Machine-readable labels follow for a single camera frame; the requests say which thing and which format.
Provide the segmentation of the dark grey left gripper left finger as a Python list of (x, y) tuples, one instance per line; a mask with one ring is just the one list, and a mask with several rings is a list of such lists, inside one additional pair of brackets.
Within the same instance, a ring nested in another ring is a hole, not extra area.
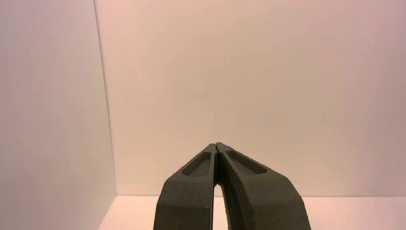
[(206, 146), (163, 184), (155, 230), (211, 230), (217, 149)]

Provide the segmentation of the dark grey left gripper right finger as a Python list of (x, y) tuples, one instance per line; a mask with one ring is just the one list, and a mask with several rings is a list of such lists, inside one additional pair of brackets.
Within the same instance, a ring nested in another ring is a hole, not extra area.
[(311, 228), (303, 199), (286, 176), (224, 143), (216, 148), (230, 230)]

